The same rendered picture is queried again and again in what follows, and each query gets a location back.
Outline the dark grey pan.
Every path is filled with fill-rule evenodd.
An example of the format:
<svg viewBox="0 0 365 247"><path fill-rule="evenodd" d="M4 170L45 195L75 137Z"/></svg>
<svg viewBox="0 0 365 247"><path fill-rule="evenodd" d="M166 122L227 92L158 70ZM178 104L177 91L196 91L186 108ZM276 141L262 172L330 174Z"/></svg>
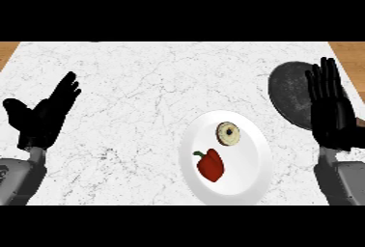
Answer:
<svg viewBox="0 0 365 247"><path fill-rule="evenodd" d="M310 97L304 72L311 70L305 62L286 62L279 65L267 78L267 94L283 119L310 130Z"/></svg>

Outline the white round plate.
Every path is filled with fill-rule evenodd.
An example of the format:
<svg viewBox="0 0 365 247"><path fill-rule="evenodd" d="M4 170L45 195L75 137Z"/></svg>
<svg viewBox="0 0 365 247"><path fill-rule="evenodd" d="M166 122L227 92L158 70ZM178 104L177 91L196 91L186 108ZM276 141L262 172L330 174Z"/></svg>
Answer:
<svg viewBox="0 0 365 247"><path fill-rule="evenodd" d="M234 124L239 140L231 146L218 142L217 127ZM223 176L208 181L197 172L200 160L194 151L214 149L223 160ZM202 114L181 136L180 166L187 187L206 205L254 205L262 198L271 179L271 159L267 141L254 123L237 113L218 110Z"/></svg>

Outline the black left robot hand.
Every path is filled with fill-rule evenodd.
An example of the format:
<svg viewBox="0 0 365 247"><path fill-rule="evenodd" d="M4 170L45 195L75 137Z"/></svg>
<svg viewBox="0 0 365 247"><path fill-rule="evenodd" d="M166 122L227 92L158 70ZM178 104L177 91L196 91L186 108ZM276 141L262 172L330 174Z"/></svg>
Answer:
<svg viewBox="0 0 365 247"><path fill-rule="evenodd" d="M29 109L14 98L2 100L10 126L20 132L17 148L45 150L56 142L64 116L81 93L75 73L70 71L60 80L50 96Z"/></svg>

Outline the red bell pepper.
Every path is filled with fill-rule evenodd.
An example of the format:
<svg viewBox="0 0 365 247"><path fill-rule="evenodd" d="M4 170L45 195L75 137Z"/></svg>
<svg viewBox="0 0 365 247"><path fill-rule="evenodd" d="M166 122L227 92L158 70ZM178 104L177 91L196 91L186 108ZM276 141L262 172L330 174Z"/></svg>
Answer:
<svg viewBox="0 0 365 247"><path fill-rule="evenodd" d="M196 163L196 169L200 176L209 182L215 182L223 176L223 160L217 151L214 149L208 149L206 153L194 151L192 154L200 157Z"/></svg>

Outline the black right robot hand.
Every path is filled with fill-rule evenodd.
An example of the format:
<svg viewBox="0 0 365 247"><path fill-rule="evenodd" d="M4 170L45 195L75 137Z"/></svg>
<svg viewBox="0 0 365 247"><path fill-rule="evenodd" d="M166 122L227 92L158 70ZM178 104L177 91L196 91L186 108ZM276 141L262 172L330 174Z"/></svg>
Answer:
<svg viewBox="0 0 365 247"><path fill-rule="evenodd" d="M311 65L304 77L310 98L311 135L317 145L338 151L365 149L365 126L356 123L335 60L322 57L320 65Z"/></svg>

